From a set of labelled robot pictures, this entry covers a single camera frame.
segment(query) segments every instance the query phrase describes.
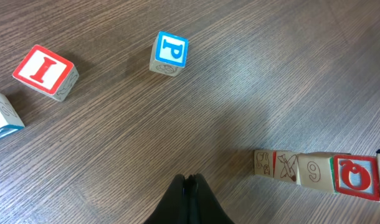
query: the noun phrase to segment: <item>wooden table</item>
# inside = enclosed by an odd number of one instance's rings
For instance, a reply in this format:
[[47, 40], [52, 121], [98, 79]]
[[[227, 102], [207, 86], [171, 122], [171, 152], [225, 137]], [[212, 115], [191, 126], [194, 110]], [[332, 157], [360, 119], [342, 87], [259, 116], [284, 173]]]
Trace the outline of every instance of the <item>wooden table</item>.
[[[189, 39], [150, 72], [160, 30]], [[76, 64], [59, 103], [11, 73], [35, 44]], [[375, 156], [380, 0], [0, 1], [0, 223], [142, 223], [202, 173], [236, 223], [380, 223], [380, 203], [253, 175], [253, 149]]]

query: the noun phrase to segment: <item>wood grain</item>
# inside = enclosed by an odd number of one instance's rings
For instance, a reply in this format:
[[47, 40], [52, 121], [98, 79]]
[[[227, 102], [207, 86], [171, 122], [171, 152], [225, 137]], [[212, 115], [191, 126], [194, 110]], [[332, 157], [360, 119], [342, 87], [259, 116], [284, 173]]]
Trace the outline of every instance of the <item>wood grain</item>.
[[[189, 39], [148, 71], [158, 31]], [[35, 44], [80, 74], [63, 103], [11, 73]], [[253, 175], [253, 150], [380, 148], [380, 0], [0, 1], [0, 223], [142, 223], [202, 173], [236, 223], [380, 223], [380, 203]]]

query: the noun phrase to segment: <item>row of blocks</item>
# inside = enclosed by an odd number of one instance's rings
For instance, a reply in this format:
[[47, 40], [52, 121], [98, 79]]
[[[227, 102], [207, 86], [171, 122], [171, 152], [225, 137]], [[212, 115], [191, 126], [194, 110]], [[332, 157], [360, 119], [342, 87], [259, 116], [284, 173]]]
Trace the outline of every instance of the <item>row of blocks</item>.
[[380, 202], [380, 150], [377, 157], [256, 150], [254, 166], [257, 175]]
[[[150, 70], [176, 76], [186, 65], [189, 42], [167, 32], [154, 41]], [[57, 101], [64, 101], [79, 74], [75, 65], [56, 53], [35, 45], [13, 72], [13, 77], [28, 87]], [[24, 128], [7, 98], [0, 94], [0, 138]]]

